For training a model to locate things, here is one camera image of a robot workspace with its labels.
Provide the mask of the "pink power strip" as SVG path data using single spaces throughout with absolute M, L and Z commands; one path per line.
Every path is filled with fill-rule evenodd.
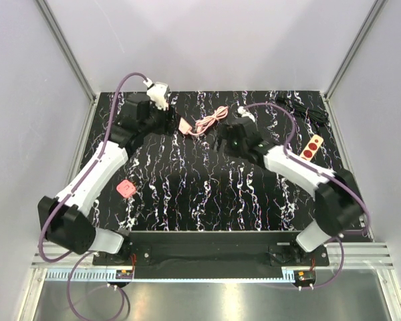
M 178 130 L 183 135 L 191 135 L 192 134 L 192 126 L 183 118 L 181 118 L 178 123 Z

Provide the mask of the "beige red power strip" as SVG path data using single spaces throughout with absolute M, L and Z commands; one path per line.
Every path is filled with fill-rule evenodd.
M 322 144 L 323 138 L 317 134 L 313 135 L 301 152 L 300 157 L 305 161 L 311 161 Z

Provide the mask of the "pink square socket adapter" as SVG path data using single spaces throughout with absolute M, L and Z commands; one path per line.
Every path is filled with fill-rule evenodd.
M 136 193 L 135 185 L 129 180 L 125 179 L 116 186 L 117 192 L 125 199 L 129 199 Z

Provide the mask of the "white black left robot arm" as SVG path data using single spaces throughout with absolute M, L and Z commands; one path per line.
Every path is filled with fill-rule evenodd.
M 144 144 L 149 134 L 174 134 L 180 122 L 175 108 L 161 107 L 148 94 L 131 94 L 119 114 L 111 113 L 104 140 L 73 181 L 55 197 L 44 196 L 37 205 L 41 236 L 69 253 L 104 252 L 118 265 L 131 256 L 129 237 L 121 232 L 94 227 L 89 219 L 92 205 L 114 174 Z

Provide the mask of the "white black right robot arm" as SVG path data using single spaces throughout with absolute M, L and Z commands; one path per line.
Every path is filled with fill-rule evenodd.
M 224 152 L 276 173 L 306 191 L 315 202 L 315 218 L 296 237 L 290 257 L 305 265 L 314 250 L 337 237 L 363 214 L 360 193 L 353 174 L 335 172 L 301 158 L 283 145 L 264 140 L 255 122 L 243 116 L 219 125 L 217 148 L 225 142 Z

